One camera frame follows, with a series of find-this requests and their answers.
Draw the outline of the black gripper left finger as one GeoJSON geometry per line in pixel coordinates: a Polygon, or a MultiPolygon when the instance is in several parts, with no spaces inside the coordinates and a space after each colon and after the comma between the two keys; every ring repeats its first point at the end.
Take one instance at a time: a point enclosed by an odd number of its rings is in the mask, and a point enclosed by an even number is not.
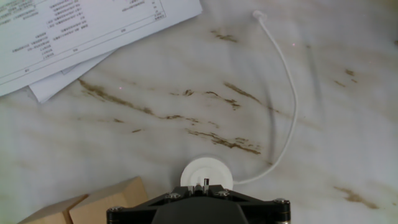
{"type": "Polygon", "coordinates": [[[132,208],[111,207],[106,211],[107,224],[152,223],[158,209],[164,205],[186,199],[193,194],[194,187],[175,187],[173,191],[132,208]]]}

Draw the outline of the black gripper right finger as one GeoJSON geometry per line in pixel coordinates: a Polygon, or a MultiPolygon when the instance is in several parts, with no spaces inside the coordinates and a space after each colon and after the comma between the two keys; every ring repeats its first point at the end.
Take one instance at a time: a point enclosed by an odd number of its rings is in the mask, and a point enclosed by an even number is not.
{"type": "Polygon", "coordinates": [[[259,200],[221,185],[207,187],[208,196],[234,202],[243,212],[249,223],[288,224],[291,223],[290,201],[276,198],[270,201],[259,200]]]}

